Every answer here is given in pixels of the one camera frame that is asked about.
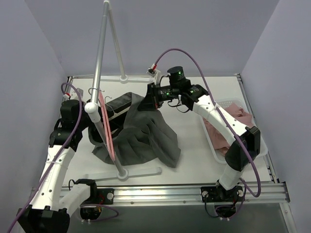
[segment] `gray garment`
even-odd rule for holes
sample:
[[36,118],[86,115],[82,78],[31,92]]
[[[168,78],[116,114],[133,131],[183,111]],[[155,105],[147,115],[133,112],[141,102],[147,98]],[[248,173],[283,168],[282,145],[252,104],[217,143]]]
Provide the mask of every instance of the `gray garment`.
[[[143,97],[127,93],[109,102],[116,109],[131,99],[132,103],[126,115],[123,129],[113,138],[115,152],[122,165],[143,164],[159,158],[166,166],[176,167],[180,149],[176,133],[166,124],[159,110],[138,111]],[[107,164],[113,164],[103,143],[95,142],[89,129],[88,137],[95,145],[93,154]]]

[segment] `pink cloth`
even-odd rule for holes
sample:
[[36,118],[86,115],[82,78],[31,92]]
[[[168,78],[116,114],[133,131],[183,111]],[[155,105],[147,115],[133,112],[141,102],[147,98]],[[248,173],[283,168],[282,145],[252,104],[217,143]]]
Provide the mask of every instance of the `pink cloth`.
[[[238,107],[235,103],[231,104],[225,109],[230,115],[232,115],[239,122],[247,125],[248,127],[253,127],[252,115],[246,113],[242,108]],[[208,135],[213,144],[214,149],[219,150],[223,155],[225,155],[229,149],[229,144],[225,138],[212,126],[206,119],[203,119],[206,126]]]

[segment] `gray floor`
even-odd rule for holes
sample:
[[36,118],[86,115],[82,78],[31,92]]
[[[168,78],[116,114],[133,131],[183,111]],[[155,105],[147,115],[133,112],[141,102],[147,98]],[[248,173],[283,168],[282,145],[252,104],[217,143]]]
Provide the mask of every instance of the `gray floor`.
[[72,216],[70,233],[287,233],[278,204],[249,204],[229,222],[210,218],[203,205],[165,207],[118,207],[120,216],[82,224]]

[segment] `white plastic basket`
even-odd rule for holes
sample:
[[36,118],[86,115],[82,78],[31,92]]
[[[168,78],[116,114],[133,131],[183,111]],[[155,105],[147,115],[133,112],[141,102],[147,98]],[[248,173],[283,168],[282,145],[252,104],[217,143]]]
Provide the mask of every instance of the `white plastic basket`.
[[[240,99],[222,99],[222,100],[215,100],[215,101],[224,109],[229,107],[232,103],[235,103],[237,106],[243,108],[244,111],[248,113],[248,110],[247,110],[247,107],[246,107],[244,101],[242,101]],[[204,133],[205,133],[206,138],[208,140],[209,146],[210,146],[212,153],[214,155],[214,158],[220,164],[227,164],[227,162],[225,161],[225,157],[219,151],[214,149],[212,141],[210,140],[207,129],[206,129],[205,124],[203,122],[203,119],[201,117],[200,117],[200,120],[201,120],[203,129],[204,129]],[[260,136],[260,154],[257,157],[264,156],[267,153],[268,153],[268,148],[267,148],[264,140]]]

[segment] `screw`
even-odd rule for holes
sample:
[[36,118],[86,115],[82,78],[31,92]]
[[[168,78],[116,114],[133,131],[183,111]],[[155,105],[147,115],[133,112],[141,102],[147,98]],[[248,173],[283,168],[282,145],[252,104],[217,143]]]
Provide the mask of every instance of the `screw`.
[[107,194],[107,199],[108,200],[112,200],[113,199],[113,194],[112,193],[108,193]]
[[203,197],[206,196],[206,197],[208,198],[208,191],[203,191],[203,192],[202,192],[202,196],[203,196]]
[[239,195],[239,197],[243,197],[243,192],[242,192],[242,190],[239,190],[239,191],[238,191],[238,195]]

